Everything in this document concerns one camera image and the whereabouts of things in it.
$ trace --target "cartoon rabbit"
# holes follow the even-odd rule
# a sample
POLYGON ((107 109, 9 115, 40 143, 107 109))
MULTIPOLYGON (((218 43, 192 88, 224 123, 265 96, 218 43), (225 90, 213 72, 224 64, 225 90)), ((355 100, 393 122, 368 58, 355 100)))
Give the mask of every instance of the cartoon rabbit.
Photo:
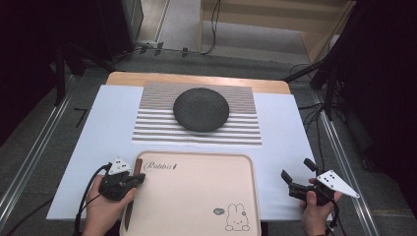
POLYGON ((246 216, 245 209, 243 208, 243 205, 229 205, 228 209, 228 215, 227 215, 227 225, 226 230, 227 231, 248 231, 248 217, 246 216))

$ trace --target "tray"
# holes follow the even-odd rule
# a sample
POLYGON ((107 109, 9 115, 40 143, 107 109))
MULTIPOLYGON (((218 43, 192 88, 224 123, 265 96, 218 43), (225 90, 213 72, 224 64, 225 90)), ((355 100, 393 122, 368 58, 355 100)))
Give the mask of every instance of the tray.
POLYGON ((261 235, 248 156, 145 151, 138 158, 147 177, 120 235, 261 235))

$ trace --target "striped placemat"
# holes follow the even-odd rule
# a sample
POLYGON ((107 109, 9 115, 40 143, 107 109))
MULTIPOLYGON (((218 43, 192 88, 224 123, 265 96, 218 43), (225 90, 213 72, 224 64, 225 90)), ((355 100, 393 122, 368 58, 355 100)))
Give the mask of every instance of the striped placemat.
POLYGON ((175 145, 261 148, 262 140, 252 88, 149 83, 144 86, 132 142, 140 145, 175 145), (227 122, 213 132, 197 133, 175 120, 173 105, 184 91, 207 88, 229 103, 227 122))

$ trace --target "table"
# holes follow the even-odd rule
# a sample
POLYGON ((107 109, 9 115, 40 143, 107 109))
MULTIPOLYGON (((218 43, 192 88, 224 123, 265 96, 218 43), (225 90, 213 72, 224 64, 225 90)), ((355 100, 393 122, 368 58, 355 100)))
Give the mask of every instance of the table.
POLYGON ((287 170, 300 184, 308 184, 314 173, 303 160, 313 158, 309 142, 288 84, 278 81, 201 77, 152 73, 112 73, 101 87, 67 166, 48 219, 73 219, 90 175, 116 156, 133 163, 145 150, 196 151, 193 147, 139 146, 131 144, 132 126, 146 82, 187 83, 252 87, 263 148, 210 149, 202 152, 244 153, 254 162, 261 221, 299 220, 298 200, 288 197, 280 178, 287 170))
MULTIPOLYGON (((211 21, 217 3, 217 0, 201 1, 200 42, 203 21, 211 21)), ((221 0, 218 21, 300 31, 310 61, 314 63, 334 35, 342 31, 354 3, 351 0, 221 0)))

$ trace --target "round black plate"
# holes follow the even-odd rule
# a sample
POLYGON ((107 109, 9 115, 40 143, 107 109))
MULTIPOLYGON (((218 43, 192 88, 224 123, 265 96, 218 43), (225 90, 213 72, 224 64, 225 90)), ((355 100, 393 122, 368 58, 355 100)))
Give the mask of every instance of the round black plate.
POLYGON ((210 132, 229 118, 229 104, 217 91, 192 88, 184 91, 174 103, 174 116, 189 131, 210 132))

